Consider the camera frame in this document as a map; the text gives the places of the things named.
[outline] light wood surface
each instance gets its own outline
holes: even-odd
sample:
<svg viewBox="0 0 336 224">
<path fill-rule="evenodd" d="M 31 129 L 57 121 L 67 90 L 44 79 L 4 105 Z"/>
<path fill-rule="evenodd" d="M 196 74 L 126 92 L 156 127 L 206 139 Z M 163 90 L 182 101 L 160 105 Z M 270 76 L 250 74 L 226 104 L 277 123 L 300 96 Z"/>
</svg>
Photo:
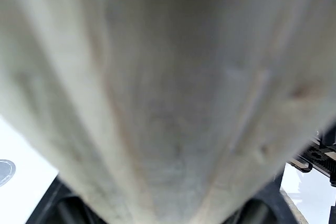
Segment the light wood surface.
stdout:
<svg viewBox="0 0 336 224">
<path fill-rule="evenodd" d="M 0 4 L 0 113 L 108 223 L 221 223 L 336 114 L 336 0 Z"/>
</svg>

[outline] black plastic part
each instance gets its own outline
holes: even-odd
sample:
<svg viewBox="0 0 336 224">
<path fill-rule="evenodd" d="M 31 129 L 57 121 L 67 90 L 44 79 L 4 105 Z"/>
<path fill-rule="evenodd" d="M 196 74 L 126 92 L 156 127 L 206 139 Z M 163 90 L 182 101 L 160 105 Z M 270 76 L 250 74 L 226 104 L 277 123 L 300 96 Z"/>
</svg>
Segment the black plastic part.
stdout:
<svg viewBox="0 0 336 224">
<path fill-rule="evenodd" d="M 298 224 L 280 193 L 283 171 L 223 224 Z"/>
<path fill-rule="evenodd" d="M 308 164 L 308 166 L 305 167 L 305 168 L 302 168 L 302 167 L 299 167 L 296 164 L 292 163 L 291 161 L 289 161 L 288 164 L 290 164 L 291 166 L 293 166 L 294 168 L 296 168 L 297 170 L 299 170 L 302 173 L 309 173 L 309 172 L 311 172 L 311 170 L 313 169 L 313 165 L 310 162 L 307 162 L 305 159 L 303 159 L 300 156 L 297 156 L 295 159 L 297 161 L 299 161 L 300 163 L 302 163 L 302 164 Z"/>
<path fill-rule="evenodd" d="M 329 224 L 336 224 L 336 207 L 330 208 Z"/>
<path fill-rule="evenodd" d="M 322 135 L 321 142 L 325 146 L 334 146 L 336 142 L 336 124 L 329 128 L 326 133 Z"/>
<path fill-rule="evenodd" d="M 26 224 L 106 224 L 56 177 Z"/>
<path fill-rule="evenodd" d="M 323 171 L 324 175 L 330 178 L 330 185 L 336 187 L 336 161 L 326 153 L 333 152 L 334 149 L 320 144 L 311 143 L 307 150 L 301 153 L 296 159 L 307 161 L 313 168 Z"/>
</svg>

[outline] wood grain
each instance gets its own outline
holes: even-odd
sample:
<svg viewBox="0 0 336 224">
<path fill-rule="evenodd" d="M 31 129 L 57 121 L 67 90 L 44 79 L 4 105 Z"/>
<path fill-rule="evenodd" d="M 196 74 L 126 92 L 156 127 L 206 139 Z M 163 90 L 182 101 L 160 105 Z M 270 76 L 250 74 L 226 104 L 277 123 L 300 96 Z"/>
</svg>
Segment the wood grain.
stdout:
<svg viewBox="0 0 336 224">
<path fill-rule="evenodd" d="M 221 223 L 336 113 L 335 0 L 0 3 L 0 112 L 108 223 Z"/>
</svg>

